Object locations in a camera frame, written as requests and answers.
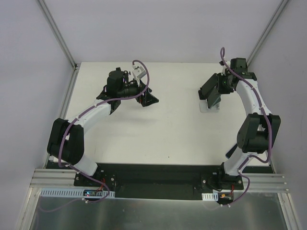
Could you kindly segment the black folding phone stand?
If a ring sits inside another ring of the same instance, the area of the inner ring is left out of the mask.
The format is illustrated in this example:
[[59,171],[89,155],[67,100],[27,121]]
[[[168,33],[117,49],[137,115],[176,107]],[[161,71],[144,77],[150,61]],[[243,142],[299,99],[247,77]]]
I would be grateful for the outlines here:
[[212,88],[207,88],[207,87],[200,87],[200,89],[198,90],[198,94],[199,94],[199,99],[200,100],[207,100],[209,95],[212,92]]

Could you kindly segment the black round-base clamp stand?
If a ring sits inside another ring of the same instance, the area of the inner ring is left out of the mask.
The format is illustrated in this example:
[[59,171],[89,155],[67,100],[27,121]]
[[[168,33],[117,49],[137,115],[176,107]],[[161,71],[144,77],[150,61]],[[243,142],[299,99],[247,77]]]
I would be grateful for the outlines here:
[[122,79],[122,81],[123,81],[124,83],[129,83],[129,77],[130,77],[130,75],[131,75],[131,72],[130,72],[130,71],[121,70],[120,67],[116,68],[116,71],[118,72],[119,77]]

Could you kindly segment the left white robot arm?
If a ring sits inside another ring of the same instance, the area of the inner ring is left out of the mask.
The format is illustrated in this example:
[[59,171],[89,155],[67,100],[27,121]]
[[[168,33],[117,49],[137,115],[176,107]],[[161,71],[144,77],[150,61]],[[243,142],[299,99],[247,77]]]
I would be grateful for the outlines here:
[[148,75],[148,71],[134,66],[132,74],[133,79],[130,80],[130,73],[121,68],[111,71],[103,90],[87,109],[68,120],[58,118],[53,123],[47,152],[57,158],[59,163],[64,161],[67,166],[83,172],[90,186],[100,184],[102,170],[84,153],[86,132],[102,118],[114,113],[123,100],[135,99],[143,107],[159,102],[151,94],[149,84],[141,80]]

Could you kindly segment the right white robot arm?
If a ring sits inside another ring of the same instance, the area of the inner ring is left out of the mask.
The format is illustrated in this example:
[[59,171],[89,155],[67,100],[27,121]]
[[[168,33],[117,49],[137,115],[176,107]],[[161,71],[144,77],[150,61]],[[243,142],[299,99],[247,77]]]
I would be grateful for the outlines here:
[[257,77],[248,70],[245,58],[237,57],[221,64],[224,68],[217,75],[218,94],[237,92],[246,113],[237,133],[235,150],[222,164],[222,173],[216,176],[217,186],[227,189],[252,159],[264,163],[270,161],[281,118],[273,115],[266,106],[259,92]]

